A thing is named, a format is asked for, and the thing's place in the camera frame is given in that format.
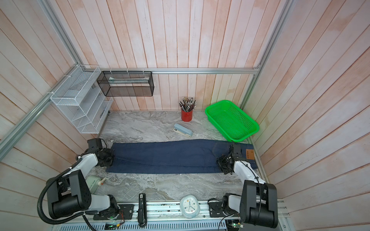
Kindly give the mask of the dark blue denim trousers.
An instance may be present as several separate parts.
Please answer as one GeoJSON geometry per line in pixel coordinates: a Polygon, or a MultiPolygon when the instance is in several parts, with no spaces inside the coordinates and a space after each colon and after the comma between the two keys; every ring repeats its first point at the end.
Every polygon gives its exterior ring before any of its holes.
{"type": "Polygon", "coordinates": [[[229,153],[230,142],[182,140],[114,143],[115,158],[108,173],[191,174],[220,173],[217,159],[229,153]]]}

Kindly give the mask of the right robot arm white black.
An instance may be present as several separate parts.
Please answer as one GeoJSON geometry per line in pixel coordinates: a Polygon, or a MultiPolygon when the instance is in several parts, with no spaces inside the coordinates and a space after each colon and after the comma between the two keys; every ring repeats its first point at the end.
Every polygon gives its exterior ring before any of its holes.
{"type": "Polygon", "coordinates": [[[278,199],[275,185],[260,179],[246,161],[232,156],[221,156],[217,163],[224,174],[236,174],[243,184],[241,195],[226,193],[223,196],[223,212],[231,216],[238,214],[243,223],[276,228],[278,199]]]}

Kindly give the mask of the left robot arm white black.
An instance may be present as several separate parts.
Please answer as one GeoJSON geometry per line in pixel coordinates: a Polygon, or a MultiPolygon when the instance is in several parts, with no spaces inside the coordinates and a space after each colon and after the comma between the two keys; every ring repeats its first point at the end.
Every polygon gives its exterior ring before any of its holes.
{"type": "Polygon", "coordinates": [[[86,176],[95,166],[110,167],[115,158],[109,148],[86,150],[76,162],[56,177],[50,178],[37,201],[39,218],[52,225],[63,224],[82,216],[93,229],[86,215],[116,219],[120,207],[112,195],[93,195],[86,176]]]}

